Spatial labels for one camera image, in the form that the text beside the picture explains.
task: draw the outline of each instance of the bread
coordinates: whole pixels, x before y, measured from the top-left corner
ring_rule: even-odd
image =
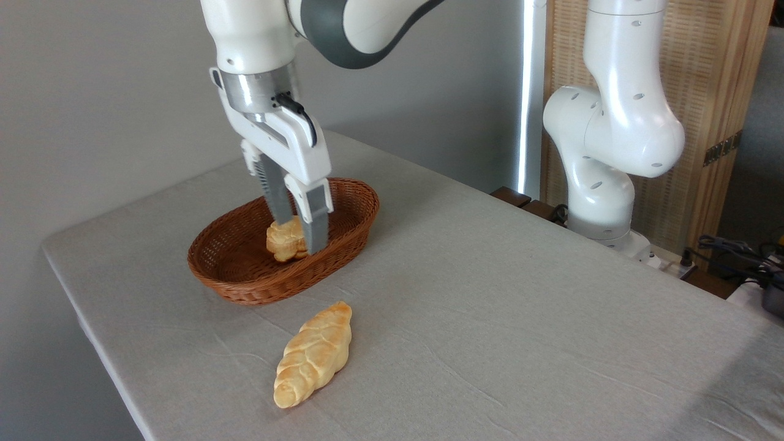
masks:
[[[285,409],[324,387],[348,360],[351,307],[343,301],[305,322],[283,350],[275,378],[274,400]]]
[[[270,225],[267,229],[267,250],[281,263],[307,256],[307,244],[299,216],[294,216],[283,225],[277,222]]]

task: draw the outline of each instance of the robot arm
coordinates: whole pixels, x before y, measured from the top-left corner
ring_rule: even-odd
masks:
[[[332,170],[318,122],[297,102],[292,62],[306,37],[329,61],[353,69],[381,61],[443,0],[201,0],[217,53],[210,70],[245,162],[274,219],[303,220],[309,253],[328,242]]]
[[[444,0],[287,0],[292,24],[330,62],[362,69],[381,61]]]
[[[660,176],[684,146],[659,75],[666,4],[589,0],[583,59],[599,87],[562,87],[544,111],[566,169],[569,229],[641,261],[650,243],[630,229],[626,173]]]

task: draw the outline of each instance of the gray tablecloth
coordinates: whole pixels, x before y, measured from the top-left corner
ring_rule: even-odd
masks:
[[[488,195],[328,133],[381,199],[365,251],[231,304],[186,251],[258,197],[240,162],[63,231],[45,252],[147,439],[784,439],[784,330]],[[299,326],[343,299],[346,367],[278,409]]]

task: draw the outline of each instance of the brown wicker basket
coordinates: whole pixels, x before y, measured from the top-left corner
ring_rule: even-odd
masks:
[[[268,304],[291,297],[354,259],[368,241],[379,197],[359,180],[329,179],[335,211],[329,243],[300,261],[278,263],[267,251],[273,221],[264,198],[214,220],[188,250],[188,266],[206,286],[239,304]]]

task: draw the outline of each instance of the gray wall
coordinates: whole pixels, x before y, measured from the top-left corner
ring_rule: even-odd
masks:
[[[719,235],[755,248],[784,235],[784,28],[765,42]]]
[[[326,128],[511,186],[519,16],[450,0],[365,71],[300,46],[303,101]],[[239,158],[213,54],[195,0],[0,2],[0,439],[140,438],[39,246]]]

